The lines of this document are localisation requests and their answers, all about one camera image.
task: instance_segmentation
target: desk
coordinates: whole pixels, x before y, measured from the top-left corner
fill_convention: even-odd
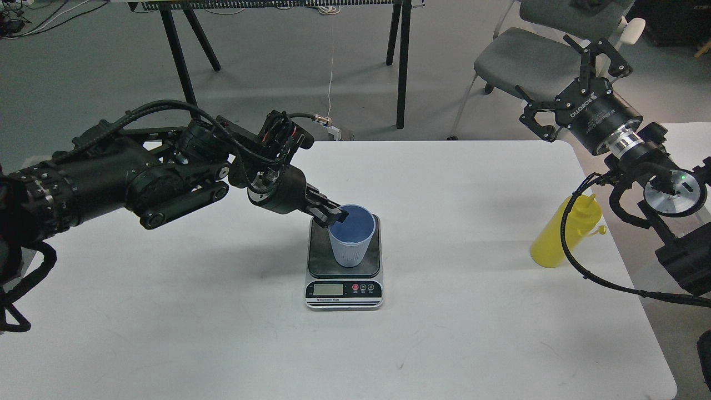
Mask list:
[[[379,310],[310,311],[308,218],[237,189],[155,231],[115,211],[50,240],[57,266],[17,303],[32,330],[0,337],[3,397],[674,397],[637,297],[528,256],[582,180],[568,144],[317,142],[293,163],[381,217]],[[576,254],[631,285],[611,237]]]

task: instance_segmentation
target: table leg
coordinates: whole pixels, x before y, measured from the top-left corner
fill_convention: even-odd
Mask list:
[[[395,41],[397,40],[397,27],[400,25],[400,10],[402,4],[392,5],[392,21],[390,22],[390,38],[387,41],[386,65],[392,65],[392,57],[395,55]]]
[[[397,123],[395,127],[405,127],[405,93],[407,92],[407,54],[410,51],[410,14],[412,0],[402,3],[402,25],[400,26],[400,74],[397,81]]]
[[[210,64],[213,67],[213,70],[219,71],[222,68],[220,66],[220,61],[218,61],[217,56],[215,56],[213,47],[210,46],[210,41],[208,41],[208,37],[205,36],[205,31],[203,31],[203,27],[200,25],[200,21],[198,21],[198,17],[195,15],[195,11],[183,10],[183,12],[185,13],[185,17],[188,19],[190,26],[193,28],[195,36],[198,37],[200,46],[203,47],[205,55],[208,57],[208,60],[210,61]]]
[[[192,105],[198,105],[198,101],[195,99],[195,93],[193,92],[193,84],[190,82],[188,66],[185,64],[185,58],[183,57],[183,49],[180,47],[180,41],[178,40],[178,31],[176,31],[172,11],[161,10],[160,12],[161,19],[163,19],[163,27],[166,29],[166,36],[168,36],[168,43],[173,53],[173,61],[175,61],[176,69],[178,70],[180,84],[183,87],[183,94],[185,94],[185,101]],[[193,118],[200,117],[197,112],[191,112],[190,114]]]

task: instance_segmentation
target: gray floor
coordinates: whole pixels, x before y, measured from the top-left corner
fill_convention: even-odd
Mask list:
[[[27,16],[40,21],[53,7]],[[352,130],[356,140],[442,140],[502,7],[499,0],[428,1],[413,11],[403,130],[394,127],[397,61],[384,64],[389,6],[346,7],[337,16],[310,9],[250,9],[234,16],[199,11],[223,65],[219,73],[211,70],[185,18],[176,14],[176,23],[199,105],[213,115],[258,130],[272,109],[326,114],[333,44],[334,123]],[[515,12],[505,24],[513,25],[528,26]],[[654,48],[643,39],[623,50],[634,73],[615,89],[646,121],[711,121],[711,55],[697,60],[694,52]],[[70,149],[71,138],[100,119],[112,121],[146,102],[182,97],[159,15],[132,14],[123,4],[109,4],[50,33],[2,41],[0,54],[0,161],[6,172],[30,157]],[[459,138],[534,140],[518,122],[520,101],[501,91],[483,97],[482,87],[481,81],[475,86]],[[134,125],[186,122],[185,113],[168,112]],[[307,126],[318,140],[328,139],[320,127]],[[576,150],[586,170],[601,169],[601,160]],[[632,271],[658,239],[629,232],[615,239]],[[664,304],[646,309],[677,380],[677,399],[711,399],[695,354],[697,338],[711,327],[711,313]]]

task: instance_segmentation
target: black robotic arm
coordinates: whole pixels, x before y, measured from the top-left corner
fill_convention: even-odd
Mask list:
[[[187,127],[128,130],[129,123],[162,110],[187,110]],[[347,213],[306,182],[290,164],[314,138],[292,118],[318,115],[272,111],[259,134],[185,102],[160,100],[105,120],[73,139],[74,149],[11,174],[0,170],[0,331],[24,332],[30,323],[14,302],[47,276],[56,261],[45,242],[90,219],[125,207],[154,229],[246,188],[250,201],[278,214],[294,210],[322,227]],[[40,251],[39,268],[6,291],[21,275],[21,249]],[[17,323],[7,322],[10,314]]]
[[[711,185],[711,157],[691,170],[677,166],[663,145],[667,130],[656,122],[640,129],[642,116],[614,92],[609,80],[595,75],[595,58],[600,54],[610,58],[611,76],[622,78],[631,73],[631,67],[617,50],[606,39],[585,48],[569,36],[564,39],[581,55],[580,76],[551,101],[532,99],[525,88],[517,86],[527,102],[519,120],[548,142],[557,139],[560,129],[567,128],[592,155],[611,153],[605,159],[609,171],[587,186],[592,182],[613,185],[609,198],[612,211],[623,222],[654,228],[664,242],[664,247],[656,251],[658,260],[679,286],[695,296],[710,292],[711,223],[677,237],[661,217],[688,216],[704,205],[706,185]],[[553,112],[558,127],[538,123],[535,117],[539,112]],[[622,194],[635,182],[643,188],[644,198],[638,206],[645,218],[628,213],[620,204]],[[565,235],[561,236],[565,245]],[[585,277],[592,278],[588,272],[585,271]],[[696,305],[711,306],[707,299],[693,300]]]

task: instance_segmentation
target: digital scale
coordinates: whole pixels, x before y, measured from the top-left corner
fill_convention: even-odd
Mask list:
[[[383,303],[380,219],[360,264],[345,268],[333,257],[328,230],[311,221],[306,305],[312,310],[374,310]]]

